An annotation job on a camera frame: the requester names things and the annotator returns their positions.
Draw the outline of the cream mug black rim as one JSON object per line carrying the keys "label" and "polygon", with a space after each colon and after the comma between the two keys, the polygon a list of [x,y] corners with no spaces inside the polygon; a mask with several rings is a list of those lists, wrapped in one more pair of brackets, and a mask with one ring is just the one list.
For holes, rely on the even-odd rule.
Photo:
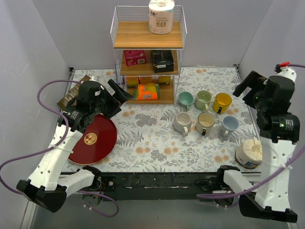
{"label": "cream mug black rim", "polygon": [[195,128],[201,135],[206,135],[215,124],[215,117],[208,113],[202,112],[198,115]]}

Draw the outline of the white mug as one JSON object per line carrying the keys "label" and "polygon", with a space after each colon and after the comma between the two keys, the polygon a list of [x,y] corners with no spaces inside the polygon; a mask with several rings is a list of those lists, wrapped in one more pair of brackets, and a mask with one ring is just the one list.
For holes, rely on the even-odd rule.
{"label": "white mug", "polygon": [[188,132],[192,126],[192,118],[185,112],[178,113],[174,118],[173,126],[183,136],[188,136]]}

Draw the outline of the sage green mug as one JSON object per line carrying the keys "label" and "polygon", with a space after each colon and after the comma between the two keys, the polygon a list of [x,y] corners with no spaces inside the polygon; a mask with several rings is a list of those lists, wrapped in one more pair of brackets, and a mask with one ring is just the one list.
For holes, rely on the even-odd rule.
{"label": "sage green mug", "polygon": [[194,106],[196,109],[203,112],[208,112],[209,104],[212,100],[212,95],[210,92],[201,90],[197,93]]}

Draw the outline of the grey mug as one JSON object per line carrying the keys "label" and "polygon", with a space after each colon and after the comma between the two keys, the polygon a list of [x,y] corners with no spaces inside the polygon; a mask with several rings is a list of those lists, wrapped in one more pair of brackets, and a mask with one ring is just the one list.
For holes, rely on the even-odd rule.
{"label": "grey mug", "polygon": [[220,129],[220,133],[223,136],[229,136],[235,130],[239,128],[239,121],[233,116],[226,116],[224,117]]}

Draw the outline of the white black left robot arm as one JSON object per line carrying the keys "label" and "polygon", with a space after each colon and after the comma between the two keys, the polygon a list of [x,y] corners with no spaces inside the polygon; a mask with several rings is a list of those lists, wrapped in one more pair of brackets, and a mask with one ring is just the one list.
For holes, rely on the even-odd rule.
{"label": "white black left robot arm", "polygon": [[110,119],[121,111],[122,104],[133,99],[114,80],[109,80],[108,85],[114,94],[110,94],[99,82],[84,81],[78,95],[67,103],[58,119],[50,150],[31,175],[26,180],[20,180],[16,186],[28,200],[50,212],[57,212],[71,194],[82,189],[96,191],[101,187],[102,174],[91,166],[84,166],[64,178],[60,178],[60,174],[65,161],[95,116],[103,114]]}

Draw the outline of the yellow black mug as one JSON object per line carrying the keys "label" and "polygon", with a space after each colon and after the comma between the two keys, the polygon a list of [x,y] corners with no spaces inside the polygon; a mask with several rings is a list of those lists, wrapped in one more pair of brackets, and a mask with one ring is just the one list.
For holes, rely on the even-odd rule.
{"label": "yellow black mug", "polygon": [[231,105],[231,103],[232,103],[232,98],[230,95],[226,93],[219,93],[215,97],[215,101],[213,103],[213,110],[217,114],[223,114]]}

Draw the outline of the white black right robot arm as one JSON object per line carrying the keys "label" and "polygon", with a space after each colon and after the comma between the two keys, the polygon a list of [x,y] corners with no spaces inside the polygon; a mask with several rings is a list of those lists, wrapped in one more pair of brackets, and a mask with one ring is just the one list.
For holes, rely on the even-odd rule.
{"label": "white black right robot arm", "polygon": [[220,189],[230,187],[239,196],[239,209],[245,217],[297,222],[288,198],[290,168],[287,165],[295,158],[293,152],[300,132],[298,117],[288,112],[295,80],[296,73],[289,67],[269,78],[252,71],[233,92],[239,97],[250,88],[243,100],[257,112],[263,155],[262,182],[259,187],[253,187],[240,171],[224,166],[215,182]]}

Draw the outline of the teal green mug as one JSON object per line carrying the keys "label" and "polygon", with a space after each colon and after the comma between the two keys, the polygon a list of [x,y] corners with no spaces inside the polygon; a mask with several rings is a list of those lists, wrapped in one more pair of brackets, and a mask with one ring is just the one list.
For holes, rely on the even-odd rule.
{"label": "teal green mug", "polygon": [[194,102],[193,95],[190,92],[181,92],[178,96],[178,100],[187,111],[190,110],[190,107]]}

